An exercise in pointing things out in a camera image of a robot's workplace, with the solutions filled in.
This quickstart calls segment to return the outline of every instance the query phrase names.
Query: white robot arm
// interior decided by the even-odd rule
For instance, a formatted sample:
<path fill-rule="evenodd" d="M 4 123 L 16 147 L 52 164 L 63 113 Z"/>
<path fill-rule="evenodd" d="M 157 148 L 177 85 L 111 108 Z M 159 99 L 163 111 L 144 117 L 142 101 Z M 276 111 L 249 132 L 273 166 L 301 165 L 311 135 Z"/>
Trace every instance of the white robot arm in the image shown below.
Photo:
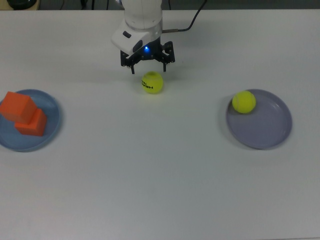
<path fill-rule="evenodd" d="M 162 0 L 122 0 L 124 19 L 112 36 L 112 43 L 121 50 L 121 65 L 130 67 L 141 60 L 157 60 L 166 64 L 175 62 L 172 42 L 161 45 Z"/>
<path fill-rule="evenodd" d="M 131 56 L 162 33 L 162 0 L 122 0 L 124 19 L 112 43 Z"/>

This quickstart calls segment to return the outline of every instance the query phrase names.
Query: yellow tennis ball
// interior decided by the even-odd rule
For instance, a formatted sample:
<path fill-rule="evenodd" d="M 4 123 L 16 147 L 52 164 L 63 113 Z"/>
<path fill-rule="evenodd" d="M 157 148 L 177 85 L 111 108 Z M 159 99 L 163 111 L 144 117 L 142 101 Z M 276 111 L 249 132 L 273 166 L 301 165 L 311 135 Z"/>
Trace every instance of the yellow tennis ball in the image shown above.
<path fill-rule="evenodd" d="M 142 87 L 149 94 L 156 94 L 161 91 L 164 80 L 156 71 L 149 71 L 142 77 Z"/>
<path fill-rule="evenodd" d="M 256 98 L 249 91 L 241 91 L 234 95 L 232 99 L 234 110 L 241 114 L 250 113 L 256 106 Z"/>

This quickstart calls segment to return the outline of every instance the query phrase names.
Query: white table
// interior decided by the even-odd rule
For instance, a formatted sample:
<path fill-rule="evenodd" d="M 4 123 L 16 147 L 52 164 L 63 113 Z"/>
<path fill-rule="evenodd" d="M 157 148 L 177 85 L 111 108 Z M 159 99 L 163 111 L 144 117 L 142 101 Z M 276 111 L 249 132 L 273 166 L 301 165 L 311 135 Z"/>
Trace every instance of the white table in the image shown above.
<path fill-rule="evenodd" d="M 164 28 L 194 11 L 165 11 Z M 320 236 L 320 11 L 203 11 L 164 34 L 176 62 L 150 95 L 110 42 L 121 11 L 0 14 L 0 96 L 40 89 L 63 125 L 46 147 L 0 148 L 1 240 L 254 240 Z M 264 89 L 293 129 L 238 143 L 232 95 Z"/>

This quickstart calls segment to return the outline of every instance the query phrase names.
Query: blue plate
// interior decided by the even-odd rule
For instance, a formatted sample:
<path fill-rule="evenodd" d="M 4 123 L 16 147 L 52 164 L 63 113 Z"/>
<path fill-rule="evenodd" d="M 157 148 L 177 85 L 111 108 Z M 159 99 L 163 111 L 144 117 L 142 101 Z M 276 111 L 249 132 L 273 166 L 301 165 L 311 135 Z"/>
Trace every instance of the blue plate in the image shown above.
<path fill-rule="evenodd" d="M 254 149 L 269 149 L 281 144 L 292 129 L 292 116 L 287 105 L 271 92 L 249 89 L 256 99 L 252 112 L 235 111 L 230 101 L 226 123 L 233 136 Z"/>
<path fill-rule="evenodd" d="M 13 121 L 6 120 L 0 114 L 0 145 L 17 152 L 35 151 L 47 144 L 57 133 L 61 122 L 60 110 L 56 100 L 44 91 L 26 89 L 17 93 L 30 96 L 37 107 L 42 109 L 47 117 L 44 133 L 43 136 L 22 135 L 16 130 Z"/>

